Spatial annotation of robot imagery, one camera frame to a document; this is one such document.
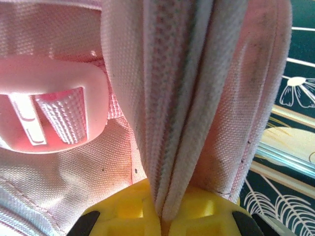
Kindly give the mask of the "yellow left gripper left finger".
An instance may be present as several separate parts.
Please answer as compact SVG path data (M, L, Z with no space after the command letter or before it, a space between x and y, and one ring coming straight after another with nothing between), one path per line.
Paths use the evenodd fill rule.
M161 235L148 180L137 182L86 209L71 228L70 235Z

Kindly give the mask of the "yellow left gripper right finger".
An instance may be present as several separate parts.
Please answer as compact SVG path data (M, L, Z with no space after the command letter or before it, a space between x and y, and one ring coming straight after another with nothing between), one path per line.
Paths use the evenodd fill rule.
M252 216L239 205L202 189L187 189L170 236L262 236Z

